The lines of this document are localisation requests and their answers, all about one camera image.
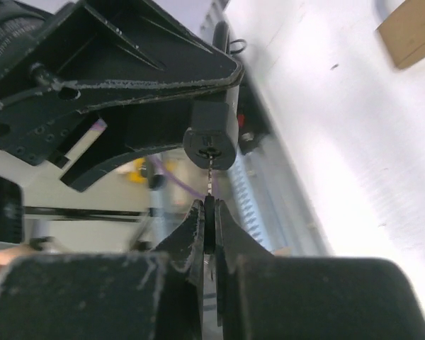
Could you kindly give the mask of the black Kaijing padlock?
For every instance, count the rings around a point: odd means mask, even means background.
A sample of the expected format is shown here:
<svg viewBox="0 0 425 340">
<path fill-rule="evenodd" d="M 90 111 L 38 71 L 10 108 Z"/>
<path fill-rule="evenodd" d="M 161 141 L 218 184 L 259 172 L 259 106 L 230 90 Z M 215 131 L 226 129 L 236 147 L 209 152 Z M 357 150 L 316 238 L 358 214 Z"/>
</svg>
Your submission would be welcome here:
<svg viewBox="0 0 425 340">
<path fill-rule="evenodd" d="M 233 106 L 225 102 L 193 102 L 183 148 L 197 167 L 228 170 L 237 156 L 238 137 L 237 113 Z"/>
</svg>

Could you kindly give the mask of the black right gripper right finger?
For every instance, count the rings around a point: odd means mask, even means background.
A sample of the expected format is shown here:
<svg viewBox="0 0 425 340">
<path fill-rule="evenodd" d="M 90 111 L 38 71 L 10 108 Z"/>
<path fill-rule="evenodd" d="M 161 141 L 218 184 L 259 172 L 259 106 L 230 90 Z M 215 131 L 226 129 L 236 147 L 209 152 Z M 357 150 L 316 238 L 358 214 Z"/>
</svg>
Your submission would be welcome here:
<svg viewBox="0 0 425 340">
<path fill-rule="evenodd" d="M 284 257 L 215 204 L 217 311 L 226 339 L 425 339 L 401 268 L 386 259 Z"/>
</svg>

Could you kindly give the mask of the black-headed key bunch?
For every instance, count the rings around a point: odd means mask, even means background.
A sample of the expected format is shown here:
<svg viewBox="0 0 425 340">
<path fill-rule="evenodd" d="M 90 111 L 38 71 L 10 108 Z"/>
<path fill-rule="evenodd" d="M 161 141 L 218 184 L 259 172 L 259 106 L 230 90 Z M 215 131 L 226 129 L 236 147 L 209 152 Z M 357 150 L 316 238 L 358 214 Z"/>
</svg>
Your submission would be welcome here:
<svg viewBox="0 0 425 340">
<path fill-rule="evenodd" d="M 207 195 L 204 200 L 205 209 L 205 245 L 206 254 L 213 254 L 215 250 L 215 197 L 213 194 L 213 160 L 216 150 L 213 148 L 206 149 L 208 156 L 208 184 Z"/>
</svg>

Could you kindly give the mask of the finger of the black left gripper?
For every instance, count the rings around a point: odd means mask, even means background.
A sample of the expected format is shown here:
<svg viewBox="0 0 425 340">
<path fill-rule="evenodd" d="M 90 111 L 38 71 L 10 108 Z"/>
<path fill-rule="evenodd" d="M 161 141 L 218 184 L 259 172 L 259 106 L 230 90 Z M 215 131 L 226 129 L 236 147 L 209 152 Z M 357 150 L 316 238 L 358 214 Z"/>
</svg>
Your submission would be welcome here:
<svg viewBox="0 0 425 340">
<path fill-rule="evenodd" d="M 190 113 L 242 80 L 238 61 L 153 1 L 68 3 L 51 29 L 51 113 Z"/>
</svg>

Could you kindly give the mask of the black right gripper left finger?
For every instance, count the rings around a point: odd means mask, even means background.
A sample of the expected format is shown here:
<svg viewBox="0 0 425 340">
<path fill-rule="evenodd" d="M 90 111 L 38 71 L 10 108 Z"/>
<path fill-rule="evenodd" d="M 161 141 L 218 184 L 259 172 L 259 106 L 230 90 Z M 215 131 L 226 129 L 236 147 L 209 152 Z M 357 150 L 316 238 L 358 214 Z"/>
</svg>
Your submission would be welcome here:
<svg viewBox="0 0 425 340">
<path fill-rule="evenodd" d="M 204 207 L 153 250 L 36 254 L 0 275 L 0 339 L 200 339 Z"/>
</svg>

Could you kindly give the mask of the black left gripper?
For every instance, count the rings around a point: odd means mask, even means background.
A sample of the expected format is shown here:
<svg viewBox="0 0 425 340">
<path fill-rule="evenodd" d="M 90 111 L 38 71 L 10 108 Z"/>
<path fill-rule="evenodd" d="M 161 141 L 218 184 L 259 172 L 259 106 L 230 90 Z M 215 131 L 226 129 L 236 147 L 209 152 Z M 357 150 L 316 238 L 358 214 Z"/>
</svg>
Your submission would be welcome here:
<svg viewBox="0 0 425 340">
<path fill-rule="evenodd" d="M 84 95 L 85 76 L 66 75 L 69 63 L 98 36 L 102 1 L 68 3 L 56 14 L 17 1 L 0 1 L 0 150 L 36 166 L 64 166 L 68 136 Z M 239 87 L 194 98 L 100 110 L 106 129 L 62 175 L 84 192 L 134 159 L 183 149 L 194 101 L 225 102 L 237 112 Z"/>
</svg>

